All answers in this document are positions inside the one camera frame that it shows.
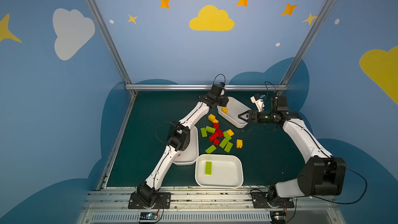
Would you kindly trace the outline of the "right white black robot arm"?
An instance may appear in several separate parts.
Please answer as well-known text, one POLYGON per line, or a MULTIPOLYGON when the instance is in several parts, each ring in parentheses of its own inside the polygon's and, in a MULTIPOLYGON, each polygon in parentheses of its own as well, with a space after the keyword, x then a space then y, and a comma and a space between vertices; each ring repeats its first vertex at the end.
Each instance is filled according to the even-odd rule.
POLYGON ((276 123, 290 136, 302 154, 305 165, 295 179, 276 183, 268 190, 266 199, 270 207, 279 207, 283 202, 296 197, 338 196, 342 193, 345 178, 345 161, 334 157, 311 134, 302 116, 289 110, 287 98, 275 96, 271 110, 265 111, 265 95, 251 97, 256 110, 238 115, 246 123, 276 123))

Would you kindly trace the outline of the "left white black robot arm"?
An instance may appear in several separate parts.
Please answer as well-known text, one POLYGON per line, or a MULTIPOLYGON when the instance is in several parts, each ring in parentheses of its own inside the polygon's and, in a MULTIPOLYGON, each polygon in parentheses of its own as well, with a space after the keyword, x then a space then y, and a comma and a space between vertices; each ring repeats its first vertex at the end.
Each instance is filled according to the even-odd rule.
POLYGON ((153 207, 162 182, 169 171, 172 163, 181 152, 185 151, 190 144, 191 129, 211 109, 218 106, 226 107, 229 99, 226 95, 226 83, 213 84, 211 89, 204 95, 199 96, 199 101, 194 109, 179 121, 171 122, 167 135, 167 143, 162 157, 156 164, 150 175, 142 182, 136 190, 138 198, 144 207, 153 207))

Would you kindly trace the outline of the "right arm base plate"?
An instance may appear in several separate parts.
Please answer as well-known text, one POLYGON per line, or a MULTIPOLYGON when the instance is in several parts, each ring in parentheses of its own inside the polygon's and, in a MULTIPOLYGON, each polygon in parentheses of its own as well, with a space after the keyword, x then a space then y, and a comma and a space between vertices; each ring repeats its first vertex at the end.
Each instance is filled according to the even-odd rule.
POLYGON ((295 208, 291 198, 280 198, 260 190, 250 191, 249 194, 254 208, 295 208))

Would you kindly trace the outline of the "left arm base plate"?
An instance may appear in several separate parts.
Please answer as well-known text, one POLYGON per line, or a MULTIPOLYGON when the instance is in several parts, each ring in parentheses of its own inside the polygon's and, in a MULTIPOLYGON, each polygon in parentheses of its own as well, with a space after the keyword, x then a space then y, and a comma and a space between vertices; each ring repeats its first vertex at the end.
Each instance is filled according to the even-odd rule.
POLYGON ((143 197, 139 193, 134 192, 130 195, 128 209, 169 209, 171 204, 170 192, 159 192, 149 197, 143 197))

